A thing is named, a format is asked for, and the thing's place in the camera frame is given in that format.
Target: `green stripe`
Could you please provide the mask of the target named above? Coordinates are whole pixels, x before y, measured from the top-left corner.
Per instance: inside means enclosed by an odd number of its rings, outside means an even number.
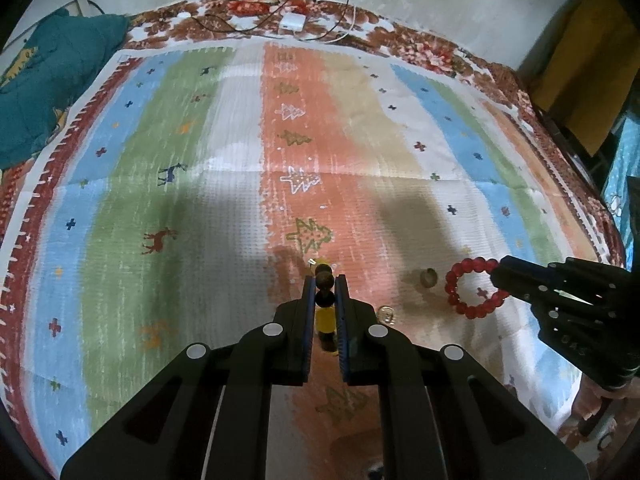
[[[443,99],[453,107],[458,116],[465,121],[466,125],[484,142],[500,178],[509,186],[511,199],[518,208],[538,262],[558,262],[561,259],[560,251],[556,246],[551,230],[542,218],[540,208],[533,202],[527,192],[529,186],[520,176],[519,170],[504,156],[500,147],[492,141],[479,121],[451,88],[433,80],[431,84],[442,95]]]
[[[194,181],[177,169],[171,184],[158,186],[158,171],[178,162],[198,162],[196,146],[218,90],[218,76],[231,49],[186,52],[162,79],[129,137],[94,219],[82,266],[82,340],[84,380],[89,392],[92,431],[127,402],[180,350],[180,259],[188,253],[180,234],[194,200]],[[215,66],[200,76],[204,66]],[[194,95],[206,94],[191,103]],[[191,123],[190,132],[179,134]],[[142,254],[146,233],[164,228],[159,253]],[[143,350],[143,327],[161,330],[162,345]]]

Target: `yellow cloth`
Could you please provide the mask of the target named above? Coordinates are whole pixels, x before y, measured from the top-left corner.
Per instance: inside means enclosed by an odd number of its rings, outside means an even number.
[[[618,1],[583,0],[531,97],[594,155],[639,68],[640,34]]]
[[[335,307],[326,306],[316,311],[316,330],[324,334],[335,332]]]

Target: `red beaded bracelet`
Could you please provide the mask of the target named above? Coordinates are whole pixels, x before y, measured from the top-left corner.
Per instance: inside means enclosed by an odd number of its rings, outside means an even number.
[[[453,264],[451,270],[447,272],[445,276],[447,285],[444,286],[444,290],[449,295],[449,304],[456,308],[458,314],[464,314],[467,319],[485,317],[499,306],[502,306],[504,300],[506,300],[510,294],[500,288],[493,293],[490,299],[475,306],[467,305],[464,301],[460,301],[460,296],[458,295],[458,279],[460,276],[470,272],[486,272],[487,274],[491,274],[492,270],[497,266],[497,260],[494,258],[485,260],[482,256],[478,256],[473,260],[471,258],[465,258],[460,263]]]

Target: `blue polka dot fabric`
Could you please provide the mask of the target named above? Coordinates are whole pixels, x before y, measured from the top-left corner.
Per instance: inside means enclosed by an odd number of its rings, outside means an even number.
[[[631,270],[633,237],[631,234],[626,177],[640,176],[640,117],[629,113],[620,134],[618,150],[603,190],[603,197],[625,245],[626,268]]]

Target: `red cross print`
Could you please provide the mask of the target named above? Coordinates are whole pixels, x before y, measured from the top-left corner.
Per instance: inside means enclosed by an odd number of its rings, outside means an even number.
[[[58,318],[55,317],[51,320],[51,323],[49,323],[49,330],[51,330],[51,336],[55,337],[57,336],[60,332],[62,332],[62,327],[58,324]]]

